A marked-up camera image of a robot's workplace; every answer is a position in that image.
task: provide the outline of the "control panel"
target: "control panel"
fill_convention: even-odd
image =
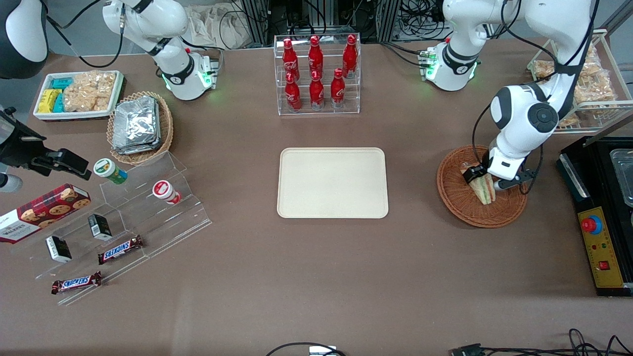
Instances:
[[[611,236],[601,207],[578,214],[591,273],[598,288],[622,288],[624,282],[615,258]]]

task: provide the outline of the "walkers cookie box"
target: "walkers cookie box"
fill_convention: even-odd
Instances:
[[[90,195],[68,183],[0,217],[0,242],[19,240],[90,204]]]

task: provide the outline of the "yellow snack box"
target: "yellow snack box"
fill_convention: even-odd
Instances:
[[[52,113],[55,107],[55,100],[61,94],[61,89],[46,89],[37,106],[37,112]]]

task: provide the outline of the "red button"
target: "red button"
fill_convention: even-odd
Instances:
[[[586,219],[582,219],[580,222],[580,227],[584,232],[594,232],[598,228],[598,224],[596,221],[590,217]]]

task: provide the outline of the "aluminum foil package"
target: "aluminum foil package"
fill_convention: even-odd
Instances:
[[[150,96],[117,105],[112,148],[121,155],[151,151],[162,144],[158,102]]]

